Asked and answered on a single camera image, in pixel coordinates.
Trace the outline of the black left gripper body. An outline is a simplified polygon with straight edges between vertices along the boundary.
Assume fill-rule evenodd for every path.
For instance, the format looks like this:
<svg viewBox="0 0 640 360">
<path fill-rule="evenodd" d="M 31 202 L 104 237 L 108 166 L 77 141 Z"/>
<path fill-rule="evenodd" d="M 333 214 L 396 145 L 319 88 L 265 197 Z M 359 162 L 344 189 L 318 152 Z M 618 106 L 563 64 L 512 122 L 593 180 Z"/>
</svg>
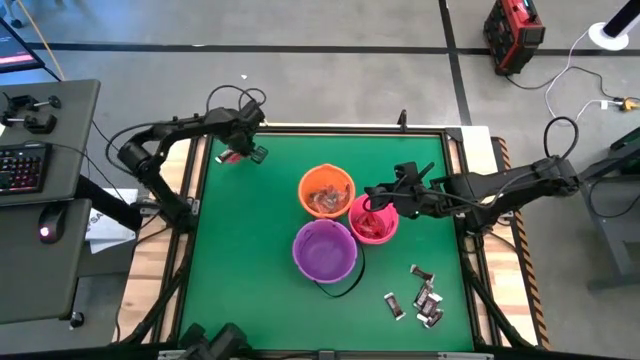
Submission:
<svg viewBox="0 0 640 360">
<path fill-rule="evenodd" d="M 243 144 L 245 150 L 253 150 L 253 137 L 265 120 L 264 112 L 257 102 L 247 102 L 234 115 L 235 118 L 228 123 L 226 132 L 219 139 L 229 148 Z"/>
</svg>

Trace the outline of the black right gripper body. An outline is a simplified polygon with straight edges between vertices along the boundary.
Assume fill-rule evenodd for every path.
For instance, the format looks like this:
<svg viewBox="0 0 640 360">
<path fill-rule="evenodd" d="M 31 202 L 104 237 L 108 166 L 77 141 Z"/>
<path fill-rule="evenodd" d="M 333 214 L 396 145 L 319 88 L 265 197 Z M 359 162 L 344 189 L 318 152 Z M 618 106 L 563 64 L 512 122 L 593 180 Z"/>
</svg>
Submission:
<svg viewBox="0 0 640 360">
<path fill-rule="evenodd" d="M 394 182 L 385 183 L 383 187 L 396 212 L 402 217 L 416 219 L 419 216 L 450 216 L 443 193 L 428 189 L 423 184 Z"/>
</svg>

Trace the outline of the pink plastic halloween bucket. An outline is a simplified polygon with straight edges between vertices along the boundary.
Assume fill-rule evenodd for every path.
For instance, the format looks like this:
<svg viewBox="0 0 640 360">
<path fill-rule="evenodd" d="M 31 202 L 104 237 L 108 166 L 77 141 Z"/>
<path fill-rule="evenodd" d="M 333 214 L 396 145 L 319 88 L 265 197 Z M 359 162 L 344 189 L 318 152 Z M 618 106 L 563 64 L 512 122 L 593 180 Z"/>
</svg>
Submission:
<svg viewBox="0 0 640 360">
<path fill-rule="evenodd" d="M 381 245 L 388 242 L 395 235 L 399 225 L 399 215 L 392 204 L 388 205 L 384 210 L 381 211 L 367 211 L 364 207 L 367 198 L 367 195 L 361 195 L 354 200 L 348 212 L 348 224 L 355 238 L 361 243 L 368 245 Z M 384 238 L 374 240 L 369 237 L 362 236 L 356 231 L 356 229 L 354 228 L 354 220 L 363 212 L 378 213 L 385 220 L 387 234 Z"/>
</svg>

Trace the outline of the orange plastic halloween bucket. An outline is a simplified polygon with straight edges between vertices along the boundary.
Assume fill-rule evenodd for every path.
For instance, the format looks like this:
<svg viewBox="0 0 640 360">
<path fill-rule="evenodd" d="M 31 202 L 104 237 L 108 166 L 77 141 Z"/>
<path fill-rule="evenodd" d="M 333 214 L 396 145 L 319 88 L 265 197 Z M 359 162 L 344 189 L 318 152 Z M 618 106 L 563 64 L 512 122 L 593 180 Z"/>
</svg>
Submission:
<svg viewBox="0 0 640 360">
<path fill-rule="evenodd" d="M 333 185 L 334 187 L 344 187 L 350 185 L 350 198 L 348 207 L 343 211 L 334 213 L 318 213 L 309 208 L 308 195 L 311 191 Z M 355 184 L 351 176 L 342 168 L 332 164 L 322 164 L 308 170 L 298 184 L 298 199 L 303 208 L 315 218 L 336 219 L 346 214 L 355 200 Z"/>
</svg>

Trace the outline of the yellow black hazard strip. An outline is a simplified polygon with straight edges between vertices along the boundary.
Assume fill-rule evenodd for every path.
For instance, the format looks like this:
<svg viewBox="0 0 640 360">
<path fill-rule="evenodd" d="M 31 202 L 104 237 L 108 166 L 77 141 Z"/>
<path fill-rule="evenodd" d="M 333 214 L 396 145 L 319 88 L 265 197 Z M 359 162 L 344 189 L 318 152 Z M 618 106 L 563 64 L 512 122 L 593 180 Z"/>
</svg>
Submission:
<svg viewBox="0 0 640 360">
<path fill-rule="evenodd" d="M 494 148 L 496 164 L 499 170 L 511 169 L 511 162 L 506 146 L 506 141 L 500 137 L 491 137 Z M 531 320 L 532 329 L 536 337 L 536 345 L 546 350 L 551 350 L 552 346 L 549 340 L 546 322 L 543 314 L 543 307 L 538 291 L 535 277 L 534 266 L 530 256 L 529 243 L 524 228 L 524 220 L 521 211 L 517 210 L 510 217 L 510 232 L 515 241 L 515 247 L 520 267 L 521 278 L 523 280 L 524 291 L 528 302 L 529 318 Z"/>
</svg>

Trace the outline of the white paper sheet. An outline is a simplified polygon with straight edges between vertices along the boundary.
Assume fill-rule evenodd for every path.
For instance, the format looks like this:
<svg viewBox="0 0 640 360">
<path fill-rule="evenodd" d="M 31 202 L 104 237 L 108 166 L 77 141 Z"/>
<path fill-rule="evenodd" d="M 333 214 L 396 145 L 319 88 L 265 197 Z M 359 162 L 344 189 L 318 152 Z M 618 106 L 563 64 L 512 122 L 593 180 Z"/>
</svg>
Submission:
<svg viewBox="0 0 640 360">
<path fill-rule="evenodd" d="M 138 199 L 138 190 L 135 188 L 105 188 L 105 191 L 119 200 L 124 200 L 127 204 L 132 204 Z M 92 254 L 133 241 L 135 238 L 135 231 L 124 227 L 96 209 L 91 209 L 85 241 L 89 243 Z"/>
</svg>

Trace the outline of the grey metal side table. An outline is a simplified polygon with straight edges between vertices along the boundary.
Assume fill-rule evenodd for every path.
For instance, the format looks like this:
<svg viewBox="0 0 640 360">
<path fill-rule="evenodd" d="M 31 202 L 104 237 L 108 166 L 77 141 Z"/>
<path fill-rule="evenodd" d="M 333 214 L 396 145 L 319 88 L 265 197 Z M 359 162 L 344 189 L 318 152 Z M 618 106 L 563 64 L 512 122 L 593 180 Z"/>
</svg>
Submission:
<svg viewBox="0 0 640 360">
<path fill-rule="evenodd" d="M 606 245 L 612 274 L 588 282 L 593 292 L 640 285 L 640 127 L 613 142 L 606 157 L 578 174 L 580 191 L 599 239 Z"/>
</svg>

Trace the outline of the black computer mouse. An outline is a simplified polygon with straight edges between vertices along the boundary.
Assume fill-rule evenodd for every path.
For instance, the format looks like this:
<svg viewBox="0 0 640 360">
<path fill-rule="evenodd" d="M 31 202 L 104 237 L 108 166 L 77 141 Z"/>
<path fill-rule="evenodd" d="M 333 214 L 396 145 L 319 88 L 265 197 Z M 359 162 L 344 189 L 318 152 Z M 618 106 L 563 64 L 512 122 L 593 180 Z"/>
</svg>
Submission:
<svg viewBox="0 0 640 360">
<path fill-rule="evenodd" d="M 38 220 L 39 239 L 43 244 L 58 242 L 65 231 L 67 206 L 62 203 L 47 205 Z"/>
</svg>

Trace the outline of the black screw clamp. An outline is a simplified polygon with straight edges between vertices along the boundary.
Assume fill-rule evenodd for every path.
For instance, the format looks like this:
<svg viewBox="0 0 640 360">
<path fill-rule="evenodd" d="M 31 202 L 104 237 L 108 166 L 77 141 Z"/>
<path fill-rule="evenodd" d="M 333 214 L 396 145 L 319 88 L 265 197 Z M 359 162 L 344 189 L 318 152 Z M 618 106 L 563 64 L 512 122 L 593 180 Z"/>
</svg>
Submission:
<svg viewBox="0 0 640 360">
<path fill-rule="evenodd" d="M 14 118 L 8 114 L 0 117 L 0 124 L 6 127 L 21 124 L 24 129 L 32 134 L 50 134 L 57 124 L 57 118 L 49 115 L 46 120 L 41 121 L 35 116 L 26 115 L 24 118 Z"/>
<path fill-rule="evenodd" d="M 7 112 L 17 113 L 21 110 L 39 111 L 42 107 L 50 106 L 55 109 L 62 107 L 61 100 L 55 96 L 49 96 L 46 101 L 38 101 L 31 95 L 20 95 L 10 97 L 7 93 L 4 93 L 4 97 L 7 101 Z"/>
</svg>

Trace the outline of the black backlit keyboard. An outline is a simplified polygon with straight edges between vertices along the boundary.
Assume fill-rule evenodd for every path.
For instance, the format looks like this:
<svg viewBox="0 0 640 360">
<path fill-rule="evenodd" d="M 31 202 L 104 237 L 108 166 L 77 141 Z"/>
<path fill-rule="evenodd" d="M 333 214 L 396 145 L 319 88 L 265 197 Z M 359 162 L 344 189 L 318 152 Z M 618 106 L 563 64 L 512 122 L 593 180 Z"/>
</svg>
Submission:
<svg viewBox="0 0 640 360">
<path fill-rule="evenodd" d="M 39 193 L 44 187 L 52 145 L 0 145 L 0 196 Z"/>
</svg>

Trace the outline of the white round stand base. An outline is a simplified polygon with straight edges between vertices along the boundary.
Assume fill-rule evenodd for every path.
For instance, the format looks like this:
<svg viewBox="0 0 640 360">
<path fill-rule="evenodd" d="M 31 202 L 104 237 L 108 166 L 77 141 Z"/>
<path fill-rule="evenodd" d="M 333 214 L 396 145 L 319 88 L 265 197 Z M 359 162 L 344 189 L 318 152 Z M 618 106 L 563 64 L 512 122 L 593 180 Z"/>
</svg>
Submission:
<svg viewBox="0 0 640 360">
<path fill-rule="evenodd" d="M 605 22 L 598 22 L 591 25 L 588 29 L 590 40 L 600 48 L 607 51 L 620 51 L 625 49 L 629 44 L 627 35 L 610 37 L 604 32 Z"/>
</svg>

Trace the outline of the black computer monitor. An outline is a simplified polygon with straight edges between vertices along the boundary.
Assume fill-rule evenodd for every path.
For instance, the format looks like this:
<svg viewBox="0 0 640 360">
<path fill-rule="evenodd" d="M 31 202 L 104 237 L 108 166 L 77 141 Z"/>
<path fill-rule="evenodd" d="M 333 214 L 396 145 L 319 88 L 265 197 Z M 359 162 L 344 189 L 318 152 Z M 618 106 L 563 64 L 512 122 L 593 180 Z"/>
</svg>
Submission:
<svg viewBox="0 0 640 360">
<path fill-rule="evenodd" d="M 43 60 L 4 19 L 0 18 L 0 74 L 44 67 Z"/>
</svg>

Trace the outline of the grey side desk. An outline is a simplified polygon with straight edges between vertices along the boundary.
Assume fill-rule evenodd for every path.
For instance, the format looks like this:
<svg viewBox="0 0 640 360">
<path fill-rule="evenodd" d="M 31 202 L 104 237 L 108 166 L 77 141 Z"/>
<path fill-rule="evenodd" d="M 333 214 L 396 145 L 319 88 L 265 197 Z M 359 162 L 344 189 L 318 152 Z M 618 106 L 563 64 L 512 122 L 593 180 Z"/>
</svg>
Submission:
<svg viewBox="0 0 640 360">
<path fill-rule="evenodd" d="M 0 195 L 0 324 L 63 318 L 72 312 L 92 208 L 89 199 L 74 195 L 99 89 L 95 79 L 0 86 L 0 107 L 6 105 L 3 94 L 31 95 L 39 101 L 55 95 L 61 100 L 59 109 L 45 106 L 39 111 L 57 118 L 51 133 L 36 135 L 18 125 L 0 133 L 0 146 L 52 146 L 41 192 Z M 63 235 L 45 244 L 39 238 L 39 218 L 56 202 L 66 208 Z"/>
</svg>

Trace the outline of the black stand pole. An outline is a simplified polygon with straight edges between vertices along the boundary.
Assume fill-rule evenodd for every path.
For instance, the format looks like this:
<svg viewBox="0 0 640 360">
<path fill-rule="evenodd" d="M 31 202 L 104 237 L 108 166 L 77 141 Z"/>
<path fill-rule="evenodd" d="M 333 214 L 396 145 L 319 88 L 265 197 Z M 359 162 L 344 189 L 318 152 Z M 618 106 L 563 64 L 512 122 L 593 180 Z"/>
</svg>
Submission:
<svg viewBox="0 0 640 360">
<path fill-rule="evenodd" d="M 603 27 L 611 38 L 627 35 L 640 21 L 640 0 L 629 0 Z"/>
</svg>

